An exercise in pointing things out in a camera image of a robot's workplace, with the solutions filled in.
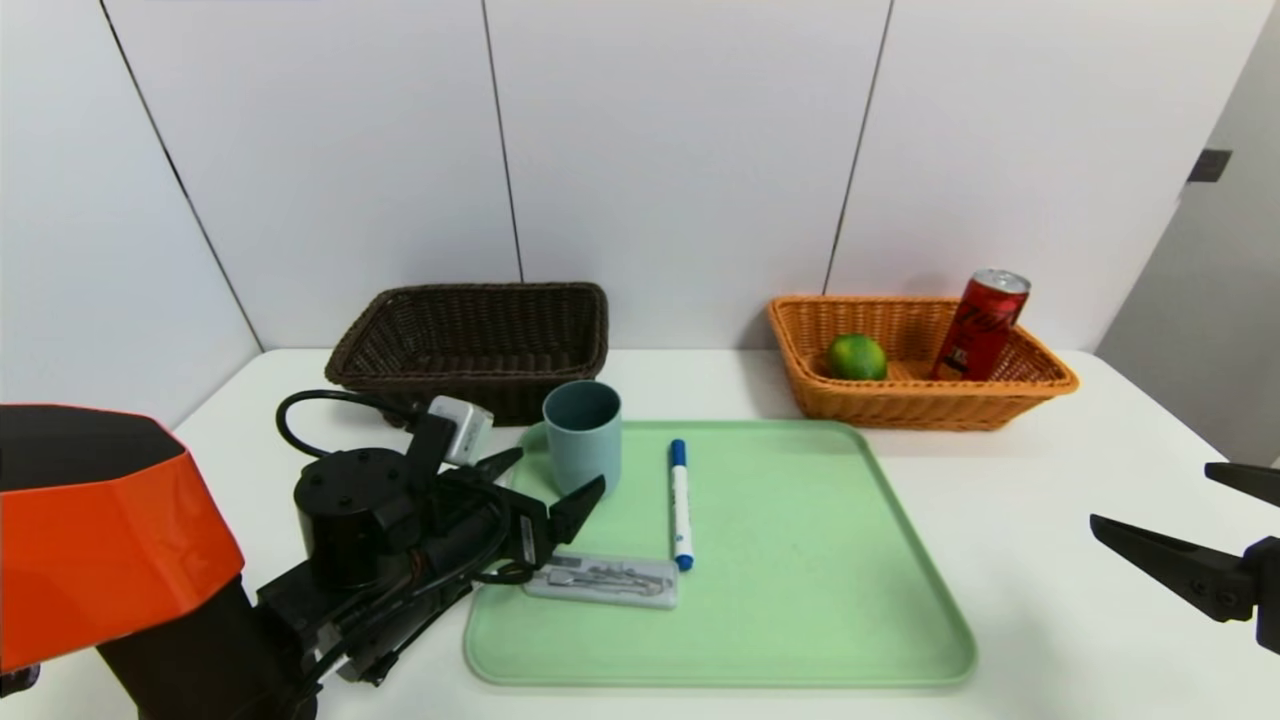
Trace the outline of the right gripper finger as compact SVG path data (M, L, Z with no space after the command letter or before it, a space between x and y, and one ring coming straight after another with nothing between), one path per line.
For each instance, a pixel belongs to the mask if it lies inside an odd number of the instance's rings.
M1280 505L1280 470L1240 462L1207 462L1204 477L1274 507Z
M1166 589L1217 621L1248 621L1257 601L1243 557L1092 514L1093 537Z

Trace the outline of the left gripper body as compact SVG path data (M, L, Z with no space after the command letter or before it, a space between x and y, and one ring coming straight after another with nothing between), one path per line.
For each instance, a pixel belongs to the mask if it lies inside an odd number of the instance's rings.
M428 560L436 573L484 573L499 561L531 562L524 533L545 515L544 502L500 483L509 470L454 468L433 488L438 515L428 538Z

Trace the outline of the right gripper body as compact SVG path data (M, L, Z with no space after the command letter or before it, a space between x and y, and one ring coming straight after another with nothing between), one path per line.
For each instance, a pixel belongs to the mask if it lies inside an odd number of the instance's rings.
M1266 537L1248 547L1243 568L1254 583L1257 643L1279 655L1279 538Z

